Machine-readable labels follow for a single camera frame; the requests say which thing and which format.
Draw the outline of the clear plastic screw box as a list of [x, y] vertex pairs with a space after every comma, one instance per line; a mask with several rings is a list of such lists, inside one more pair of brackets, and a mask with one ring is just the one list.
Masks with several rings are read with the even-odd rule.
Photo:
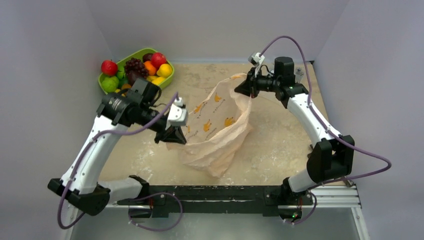
[[306, 72], [305, 72], [305, 68], [301, 67], [301, 66], [297, 66], [294, 69], [294, 76], [295, 76], [295, 83], [300, 83], [304, 76], [305, 76]]

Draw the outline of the translucent orange plastic bag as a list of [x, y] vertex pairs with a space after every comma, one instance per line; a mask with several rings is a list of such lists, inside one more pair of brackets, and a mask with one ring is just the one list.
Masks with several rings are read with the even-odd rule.
[[167, 143], [179, 161], [220, 178], [230, 167], [235, 153], [252, 130], [250, 97], [235, 92], [247, 74], [238, 73], [220, 81], [208, 97], [188, 115], [182, 131], [187, 143]]

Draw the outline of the dark purple grape bunch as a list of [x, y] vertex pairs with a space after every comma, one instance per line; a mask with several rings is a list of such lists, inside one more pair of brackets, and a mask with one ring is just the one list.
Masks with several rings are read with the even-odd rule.
[[144, 63], [140, 59], [134, 57], [125, 62], [124, 71], [128, 79], [131, 74], [137, 74], [143, 78], [149, 76], [149, 71], [146, 69]]

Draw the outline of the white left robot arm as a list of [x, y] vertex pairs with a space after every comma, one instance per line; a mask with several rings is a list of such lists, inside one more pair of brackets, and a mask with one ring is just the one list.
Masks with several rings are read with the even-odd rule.
[[77, 158], [60, 178], [53, 178], [48, 189], [82, 213], [96, 216], [108, 204], [131, 199], [138, 205], [149, 199], [148, 183], [132, 175], [123, 180], [99, 182], [99, 176], [115, 145], [130, 136], [129, 127], [156, 133], [154, 141], [184, 145], [182, 127], [188, 111], [184, 99], [175, 94], [162, 111], [154, 109], [161, 88], [145, 79], [122, 92], [106, 94], [96, 111], [91, 132]]

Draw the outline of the dark red plum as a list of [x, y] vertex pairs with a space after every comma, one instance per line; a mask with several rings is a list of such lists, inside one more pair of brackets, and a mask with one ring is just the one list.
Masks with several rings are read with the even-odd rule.
[[142, 78], [142, 75], [137, 72], [137, 71], [130, 71], [129, 73], [126, 74], [127, 79], [128, 79], [128, 84], [130, 84], [131, 86], [134, 85], [134, 83], [138, 80]]

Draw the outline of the green bumpy custard apple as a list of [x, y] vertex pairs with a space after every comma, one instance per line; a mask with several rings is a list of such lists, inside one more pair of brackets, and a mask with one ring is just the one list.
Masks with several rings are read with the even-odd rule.
[[116, 76], [106, 76], [100, 86], [105, 93], [113, 93], [118, 89], [119, 82]]

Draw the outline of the red apple outside basket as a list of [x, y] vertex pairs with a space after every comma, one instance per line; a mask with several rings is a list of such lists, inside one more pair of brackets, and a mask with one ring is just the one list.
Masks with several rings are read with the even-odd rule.
[[104, 60], [101, 63], [100, 70], [106, 76], [112, 77], [115, 76], [119, 70], [118, 65], [112, 60]]

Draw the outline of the green plastic fruit basket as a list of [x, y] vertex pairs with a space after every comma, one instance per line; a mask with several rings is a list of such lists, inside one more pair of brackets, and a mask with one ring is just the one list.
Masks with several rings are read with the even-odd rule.
[[175, 68], [165, 55], [153, 48], [143, 48], [117, 62], [105, 60], [97, 82], [105, 93], [118, 92], [133, 86], [131, 73], [141, 74], [149, 82], [164, 89], [173, 80]]

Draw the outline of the brown kiwi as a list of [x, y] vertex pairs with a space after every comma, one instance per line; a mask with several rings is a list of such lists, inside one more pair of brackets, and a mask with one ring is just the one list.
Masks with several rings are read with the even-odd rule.
[[132, 86], [128, 83], [125, 83], [121, 86], [121, 90], [130, 89]]

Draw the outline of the orange tangerine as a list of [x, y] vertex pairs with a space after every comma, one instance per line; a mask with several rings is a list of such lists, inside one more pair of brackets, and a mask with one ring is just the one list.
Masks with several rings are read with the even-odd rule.
[[145, 61], [143, 65], [144, 68], [147, 70], [149, 76], [156, 75], [157, 69], [153, 66], [151, 61]]

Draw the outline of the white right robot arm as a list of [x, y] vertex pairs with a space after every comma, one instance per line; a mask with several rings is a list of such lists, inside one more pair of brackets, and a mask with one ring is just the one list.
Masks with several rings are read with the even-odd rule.
[[325, 181], [345, 177], [352, 172], [353, 149], [344, 145], [345, 141], [354, 145], [350, 135], [342, 135], [331, 130], [330, 123], [315, 110], [306, 87], [296, 82], [295, 65], [290, 57], [277, 57], [274, 60], [274, 71], [262, 74], [264, 56], [256, 53], [249, 57], [253, 67], [234, 91], [245, 96], [256, 98], [261, 91], [272, 92], [277, 100], [292, 113], [309, 136], [312, 152], [301, 172], [283, 180], [280, 196], [288, 204], [294, 203], [304, 192]]

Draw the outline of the red apple in basket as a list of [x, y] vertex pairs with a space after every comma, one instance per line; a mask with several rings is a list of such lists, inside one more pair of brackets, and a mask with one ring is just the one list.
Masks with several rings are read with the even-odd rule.
[[150, 58], [150, 62], [156, 69], [159, 69], [161, 65], [168, 63], [166, 57], [160, 52], [153, 53]]

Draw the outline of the yellow lemon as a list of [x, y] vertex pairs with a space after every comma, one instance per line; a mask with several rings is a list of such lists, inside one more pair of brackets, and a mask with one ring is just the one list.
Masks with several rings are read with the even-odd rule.
[[165, 79], [170, 77], [172, 74], [173, 74], [173, 67], [168, 63], [164, 63], [160, 65], [160, 67], [156, 71], [157, 76], [163, 77]]

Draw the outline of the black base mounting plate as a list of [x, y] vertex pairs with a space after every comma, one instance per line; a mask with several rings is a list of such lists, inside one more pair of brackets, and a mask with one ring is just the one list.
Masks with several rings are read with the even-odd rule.
[[138, 199], [117, 202], [132, 210], [147, 210], [152, 218], [169, 214], [260, 214], [299, 219], [311, 206], [309, 192], [282, 185], [147, 185]]

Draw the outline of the front aluminium rail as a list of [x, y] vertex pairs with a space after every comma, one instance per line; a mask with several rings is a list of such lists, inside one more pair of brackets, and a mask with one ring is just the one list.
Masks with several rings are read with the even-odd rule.
[[108, 206], [164, 206], [174, 198], [183, 204], [259, 204], [262, 206], [303, 207], [316, 204], [319, 208], [359, 208], [361, 202], [357, 188], [344, 185], [319, 186], [311, 192], [283, 199], [279, 185], [150, 185], [142, 196], [159, 194], [152, 200], [133, 202], [120, 200]]

